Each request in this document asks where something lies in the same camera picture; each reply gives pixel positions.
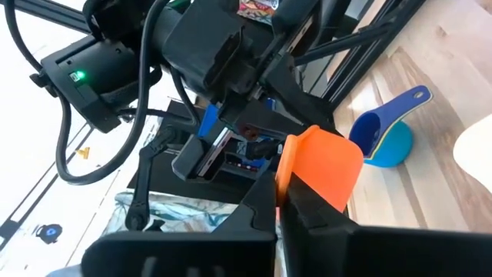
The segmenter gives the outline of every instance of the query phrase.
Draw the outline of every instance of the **metal rod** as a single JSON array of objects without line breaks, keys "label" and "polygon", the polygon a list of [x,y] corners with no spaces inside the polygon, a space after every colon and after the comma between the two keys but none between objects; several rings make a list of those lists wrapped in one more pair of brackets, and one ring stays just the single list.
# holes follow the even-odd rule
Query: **metal rod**
[{"label": "metal rod", "polygon": [[295,65],[305,65],[309,62],[316,61],[320,58],[342,52],[343,50],[351,49],[359,45],[364,45],[373,42],[385,36],[391,27],[391,23],[387,23],[381,27],[368,28],[361,32],[351,35],[346,35],[343,38],[320,45],[301,57],[295,59]]},{"label": "metal rod", "polygon": [[90,33],[82,13],[65,5],[47,0],[16,0],[15,8],[75,31]]},{"label": "metal rod", "polygon": [[343,99],[361,80],[362,76],[374,64],[380,54],[424,3],[425,0],[387,0],[384,3],[371,24],[377,24],[385,20],[385,15],[392,14],[398,8],[398,12],[394,14],[394,22],[391,30],[377,41],[369,45],[360,45],[348,52],[330,78],[324,93],[323,98],[329,100],[331,103],[330,108],[326,111],[327,114],[332,113],[340,105]]}]

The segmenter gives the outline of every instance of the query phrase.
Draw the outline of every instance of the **white wall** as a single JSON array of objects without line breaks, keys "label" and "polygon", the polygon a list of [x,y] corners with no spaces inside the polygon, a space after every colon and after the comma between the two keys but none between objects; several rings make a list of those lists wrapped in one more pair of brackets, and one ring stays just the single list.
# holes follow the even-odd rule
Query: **white wall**
[{"label": "white wall", "polygon": [[[17,13],[18,25],[28,48],[40,59],[84,35],[67,28],[45,22],[30,15]],[[35,183],[55,160],[55,145],[62,119],[59,101],[29,79],[34,73],[12,42],[0,12],[0,224],[35,187]],[[169,98],[178,95],[170,76],[151,89],[150,107],[166,109]],[[85,124],[85,120],[72,109],[73,136]],[[113,209],[114,194],[124,190],[138,163],[138,150],[156,124],[149,117],[145,131],[128,161],[105,180],[93,185],[77,187],[58,179],[41,199],[35,210],[15,233],[5,249],[0,252],[0,275],[40,276],[80,262],[84,250],[100,236]],[[97,165],[106,163],[122,146],[131,125],[123,124],[113,132],[103,135],[95,131],[82,147],[90,147],[89,160],[76,156],[68,165],[77,175],[90,172]],[[89,128],[84,128],[69,147],[74,151]],[[55,169],[41,180],[34,192],[14,213],[12,220],[19,220],[38,198]],[[46,245],[33,235],[40,225],[56,223],[63,227],[58,242]]]}]

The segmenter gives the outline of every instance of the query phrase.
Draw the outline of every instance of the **green led light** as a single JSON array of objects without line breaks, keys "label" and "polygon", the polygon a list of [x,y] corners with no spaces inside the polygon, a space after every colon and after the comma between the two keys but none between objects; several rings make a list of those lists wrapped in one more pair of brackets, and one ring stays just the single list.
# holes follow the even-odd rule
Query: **green led light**
[{"label": "green led light", "polygon": [[78,77],[79,79],[83,79],[83,78],[85,78],[85,72],[82,72],[82,71],[77,71],[75,74],[77,75],[77,77]]}]

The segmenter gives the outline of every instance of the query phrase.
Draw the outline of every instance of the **sticker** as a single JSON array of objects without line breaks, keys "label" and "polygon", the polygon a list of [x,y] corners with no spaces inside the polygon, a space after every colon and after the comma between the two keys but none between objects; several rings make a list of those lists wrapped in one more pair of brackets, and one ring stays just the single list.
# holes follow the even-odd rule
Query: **sticker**
[{"label": "sticker", "polygon": [[238,15],[271,25],[278,0],[239,0]]},{"label": "sticker", "polygon": [[46,230],[46,235],[47,236],[52,236],[52,235],[56,235],[56,229],[55,228],[50,228],[48,230]]}]

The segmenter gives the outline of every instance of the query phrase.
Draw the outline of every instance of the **blue cup handle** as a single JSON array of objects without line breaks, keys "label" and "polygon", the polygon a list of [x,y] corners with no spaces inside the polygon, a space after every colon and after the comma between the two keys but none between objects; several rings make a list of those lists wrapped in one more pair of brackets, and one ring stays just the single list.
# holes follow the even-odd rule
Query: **blue cup handle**
[{"label": "blue cup handle", "polygon": [[384,134],[394,123],[399,122],[431,99],[431,91],[426,86],[419,85],[376,108],[372,112],[377,114],[381,121],[380,133]]}]

